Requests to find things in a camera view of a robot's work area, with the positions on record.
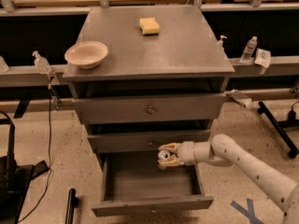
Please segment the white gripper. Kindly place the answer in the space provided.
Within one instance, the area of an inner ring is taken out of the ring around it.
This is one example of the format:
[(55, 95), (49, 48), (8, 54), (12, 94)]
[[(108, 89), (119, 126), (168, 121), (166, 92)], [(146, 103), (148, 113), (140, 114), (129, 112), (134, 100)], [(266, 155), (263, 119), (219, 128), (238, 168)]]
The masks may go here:
[(196, 164), (196, 159), (194, 157), (194, 142), (187, 141), (183, 143), (169, 143), (160, 146), (158, 150), (166, 150), (171, 153), (177, 153), (178, 156), (170, 160), (158, 160), (159, 165), (163, 168)]

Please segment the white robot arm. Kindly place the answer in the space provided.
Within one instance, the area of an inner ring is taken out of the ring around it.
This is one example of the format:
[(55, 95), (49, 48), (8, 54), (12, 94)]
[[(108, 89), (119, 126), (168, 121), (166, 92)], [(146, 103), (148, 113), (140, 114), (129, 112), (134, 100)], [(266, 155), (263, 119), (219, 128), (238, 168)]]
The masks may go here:
[(282, 224), (299, 224), (299, 183), (252, 156), (230, 136), (217, 134), (206, 142), (158, 147), (158, 164), (163, 169), (200, 162), (220, 167), (235, 164), (281, 209)]

